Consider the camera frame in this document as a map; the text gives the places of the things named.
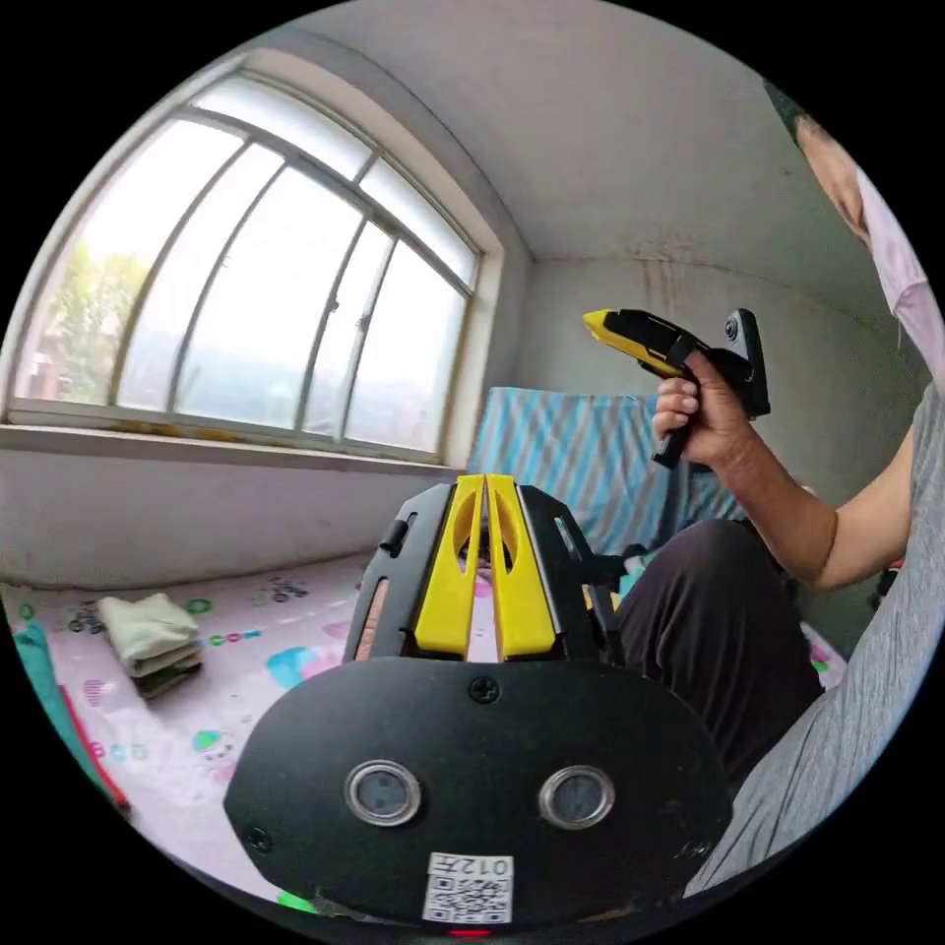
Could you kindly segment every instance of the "man's hand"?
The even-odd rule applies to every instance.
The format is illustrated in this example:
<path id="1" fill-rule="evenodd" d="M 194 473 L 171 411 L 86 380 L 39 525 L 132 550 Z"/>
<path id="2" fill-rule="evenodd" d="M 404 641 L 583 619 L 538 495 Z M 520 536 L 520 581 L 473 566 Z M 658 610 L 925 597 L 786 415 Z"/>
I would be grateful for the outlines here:
<path id="1" fill-rule="evenodd" d="M 681 377 L 663 381 L 653 429 L 662 440 L 670 431 L 691 423 L 683 459 L 717 470 L 753 431 L 738 397 L 701 351 L 693 351 L 686 358 L 686 366 L 699 381 L 700 390 L 697 392 L 695 384 Z"/>

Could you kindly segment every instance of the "face mask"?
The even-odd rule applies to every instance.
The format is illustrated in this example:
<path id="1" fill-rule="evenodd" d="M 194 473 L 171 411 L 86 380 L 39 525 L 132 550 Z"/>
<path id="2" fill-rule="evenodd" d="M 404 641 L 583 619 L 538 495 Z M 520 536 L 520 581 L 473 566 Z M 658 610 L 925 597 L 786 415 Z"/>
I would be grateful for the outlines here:
<path id="1" fill-rule="evenodd" d="M 945 394 L 945 322 L 928 278 L 879 191 L 859 169 L 856 178 L 869 230 L 870 252 L 889 310 L 918 348 L 936 389 Z"/>

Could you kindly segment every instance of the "qr code sticker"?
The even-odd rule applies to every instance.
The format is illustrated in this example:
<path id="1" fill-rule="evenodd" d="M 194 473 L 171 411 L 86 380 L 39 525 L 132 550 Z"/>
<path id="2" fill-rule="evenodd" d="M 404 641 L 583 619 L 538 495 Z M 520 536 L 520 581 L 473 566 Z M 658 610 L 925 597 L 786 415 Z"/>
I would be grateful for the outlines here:
<path id="1" fill-rule="evenodd" d="M 512 857 L 430 857 L 423 917 L 434 922 L 512 921 Z"/>

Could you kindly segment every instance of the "window frame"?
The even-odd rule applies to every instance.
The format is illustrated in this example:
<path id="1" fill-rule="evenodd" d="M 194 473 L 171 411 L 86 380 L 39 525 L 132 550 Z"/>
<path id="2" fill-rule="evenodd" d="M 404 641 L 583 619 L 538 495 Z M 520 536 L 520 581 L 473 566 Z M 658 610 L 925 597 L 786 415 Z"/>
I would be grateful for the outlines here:
<path id="1" fill-rule="evenodd" d="M 210 89 L 218 84 L 227 82 L 233 78 L 241 78 L 254 82 L 260 86 L 268 87 L 274 92 L 282 95 L 288 95 L 305 106 L 320 112 L 332 121 L 336 122 L 347 132 L 354 135 L 366 147 L 370 149 L 370 154 L 365 160 L 363 166 L 352 180 L 348 180 L 342 174 L 329 167 L 318 158 L 308 154 L 303 149 L 292 144 L 289 141 L 259 128 L 248 122 L 228 115 L 223 115 L 206 108 L 201 108 L 194 104 L 194 99 L 205 95 Z M 128 321 L 122 333 L 118 350 L 115 354 L 115 360 L 112 365 L 109 378 L 106 403 L 104 405 L 78 404 L 64 401 L 51 401 L 38 398 L 19 397 L 16 394 L 16 385 L 21 368 L 20 359 L 27 344 L 27 338 L 35 330 L 37 324 L 36 315 L 42 311 L 43 303 L 48 299 L 49 293 L 54 288 L 54 279 L 61 271 L 61 264 L 67 262 L 70 247 L 74 245 L 74 240 L 82 232 L 83 224 L 90 218 L 95 211 L 95 203 L 102 193 L 104 193 L 116 177 L 122 174 L 125 169 L 133 163 L 136 157 L 149 145 L 156 136 L 160 135 L 171 122 L 175 120 L 193 121 L 211 128 L 218 128 L 229 134 L 238 136 L 241 144 L 233 154 L 222 163 L 210 179 L 198 191 L 196 196 L 188 205 L 187 209 L 181 215 L 170 234 L 163 242 L 154 263 L 151 265 L 148 275 L 139 291 L 132 309 L 129 313 Z M 228 420 L 218 417 L 201 416 L 188 414 L 176 409 L 174 401 L 177 396 L 178 381 L 180 371 L 186 358 L 189 344 L 196 328 L 201 304 L 200 300 L 191 311 L 188 319 L 188 326 L 181 338 L 181 343 L 175 355 L 172 365 L 172 380 L 169 385 L 168 397 L 165 402 L 164 410 L 147 410 L 138 408 L 122 407 L 116 403 L 117 395 L 121 383 L 122 372 L 124 370 L 131 340 L 137 328 L 138 321 L 144 309 L 145 302 L 154 285 L 154 282 L 161 270 L 161 267 L 167 256 L 173 249 L 187 222 L 193 217 L 194 213 L 201 206 L 203 200 L 217 185 L 228 168 L 239 159 L 240 156 L 253 145 L 258 144 L 271 151 L 276 152 L 283 158 L 283 164 L 267 181 L 261 189 L 259 195 L 251 202 L 249 209 L 243 215 L 240 222 L 231 232 L 227 244 L 238 234 L 242 224 L 249 219 L 252 211 L 258 205 L 262 196 L 265 195 L 269 186 L 279 178 L 279 175 L 291 168 L 304 174 L 309 179 L 319 185 L 327 188 L 337 197 L 351 204 L 359 213 L 361 213 L 361 222 L 352 237 L 346 253 L 339 264 L 332 283 L 332 289 L 325 301 L 321 313 L 318 315 L 318 323 L 313 335 L 312 347 L 308 354 L 305 373 L 302 376 L 301 385 L 298 394 L 298 404 L 296 406 L 294 423 L 292 428 L 274 427 L 264 424 L 247 423 L 235 420 Z M 370 168 L 379 159 L 386 161 L 392 166 L 407 182 L 412 186 L 431 206 L 433 211 L 456 232 L 463 243 L 469 247 L 473 253 L 472 272 L 469 281 L 466 283 L 458 277 L 440 258 L 429 249 L 426 244 L 413 233 L 406 225 L 400 222 L 393 214 L 382 207 L 376 200 L 360 189 L 360 182 L 370 170 Z M 324 433 L 314 433 L 302 428 L 305 421 L 305 414 L 308 407 L 308 398 L 314 377 L 314 368 L 318 355 L 318 350 L 328 325 L 328 320 L 333 311 L 335 296 L 338 291 L 341 280 L 345 274 L 347 263 L 357 244 L 357 239 L 367 226 L 373 223 L 383 232 L 391 237 L 391 244 L 381 269 L 381 277 L 377 280 L 370 293 L 368 305 L 365 308 L 357 335 L 354 342 L 354 351 L 352 352 L 351 365 L 346 376 L 346 388 L 341 391 L 344 409 L 341 411 L 336 431 L 334 435 Z M 457 343 L 452 351 L 452 361 L 448 365 L 450 381 L 446 391 L 446 407 L 440 417 L 436 431 L 435 448 L 433 451 L 416 450 L 403 446 L 380 444 L 366 442 L 345 436 L 347 427 L 347 418 L 350 410 L 351 395 L 354 389 L 354 382 L 357 375 L 357 366 L 360 360 L 360 354 L 363 351 L 371 325 L 371 314 L 380 287 L 383 284 L 383 276 L 386 274 L 390 259 L 400 242 L 404 242 L 416 255 L 425 262 L 441 279 L 443 279 L 454 291 L 456 291 L 464 300 L 462 312 L 462 322 L 458 332 Z M 354 456 L 372 457 L 378 459 L 404 460 L 412 463 L 423 463 L 429 465 L 440 465 L 442 463 L 444 440 L 446 438 L 447 426 L 449 423 L 449 404 L 452 401 L 452 388 L 456 381 L 457 366 L 462 356 L 462 346 L 465 335 L 465 325 L 468 320 L 471 302 L 475 298 L 475 287 L 477 277 L 481 270 L 483 251 L 478 248 L 471 240 L 469 235 L 457 223 L 455 218 L 443 207 L 430 191 L 422 185 L 416 177 L 411 174 L 397 160 L 396 156 L 369 135 L 357 127 L 353 122 L 339 114 L 334 108 L 321 102 L 311 94 L 290 86 L 289 84 L 266 76 L 257 70 L 248 68 L 243 64 L 227 70 L 224 74 L 214 78 L 211 82 L 203 85 L 198 92 L 192 94 L 188 99 L 180 104 L 174 105 L 160 120 L 149 123 L 149 126 L 143 130 L 139 138 L 128 148 L 127 152 L 112 166 L 107 174 L 97 181 L 89 199 L 79 208 L 69 219 L 66 231 L 62 241 L 56 247 L 54 254 L 50 257 L 48 264 L 32 294 L 32 303 L 29 308 L 29 315 L 20 326 L 17 339 L 18 356 L 11 365 L 11 373 L 8 378 L 10 384 L 9 398 L 7 401 L 6 416 L 4 422 L 14 426 L 60 426 L 67 428 L 79 428 L 87 430 L 109 430 L 112 432 L 126 433 L 153 433 L 157 435 L 175 436 L 175 437 L 194 437 L 216 440 L 230 443 L 245 443 L 249 445 L 264 445 L 272 447 L 291 447 L 301 450 L 322 451 L 330 453 L 351 454 Z M 213 265 L 201 291 L 201 300 L 213 285 L 214 278 L 219 270 L 219 265 Z"/>

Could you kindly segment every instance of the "striped blanket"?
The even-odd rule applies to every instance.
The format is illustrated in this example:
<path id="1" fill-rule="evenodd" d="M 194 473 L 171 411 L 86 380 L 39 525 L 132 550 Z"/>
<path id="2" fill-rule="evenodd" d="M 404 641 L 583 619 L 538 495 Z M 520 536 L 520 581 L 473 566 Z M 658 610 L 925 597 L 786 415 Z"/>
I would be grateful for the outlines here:
<path id="1" fill-rule="evenodd" d="M 742 515 L 711 472 L 651 461 L 654 406 L 655 398 L 493 388 L 470 472 L 512 475 L 566 503 L 597 554 L 633 544 L 656 552 L 695 522 Z"/>

